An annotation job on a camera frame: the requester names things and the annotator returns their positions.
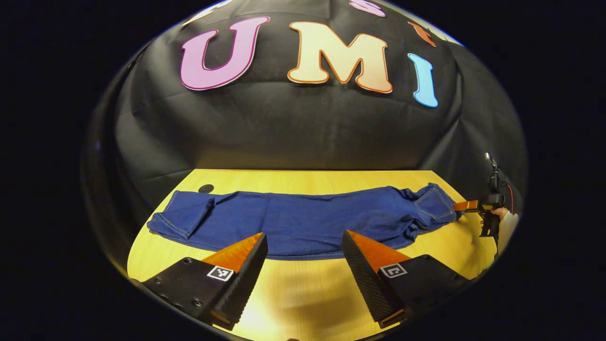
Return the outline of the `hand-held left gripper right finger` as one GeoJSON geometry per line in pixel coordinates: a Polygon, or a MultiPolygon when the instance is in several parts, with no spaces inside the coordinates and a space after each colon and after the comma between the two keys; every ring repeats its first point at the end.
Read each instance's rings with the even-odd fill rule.
{"type": "Polygon", "coordinates": [[[343,233],[340,246],[381,328],[418,319],[472,284],[431,255],[409,257],[351,230],[343,233]]]}

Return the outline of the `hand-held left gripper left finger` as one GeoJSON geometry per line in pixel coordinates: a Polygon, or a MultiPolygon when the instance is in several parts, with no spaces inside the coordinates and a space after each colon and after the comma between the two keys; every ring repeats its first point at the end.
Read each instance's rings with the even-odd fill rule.
{"type": "Polygon", "coordinates": [[[231,332],[241,320],[267,251],[263,233],[207,251],[141,232],[130,249],[130,279],[176,313],[231,332]]]}

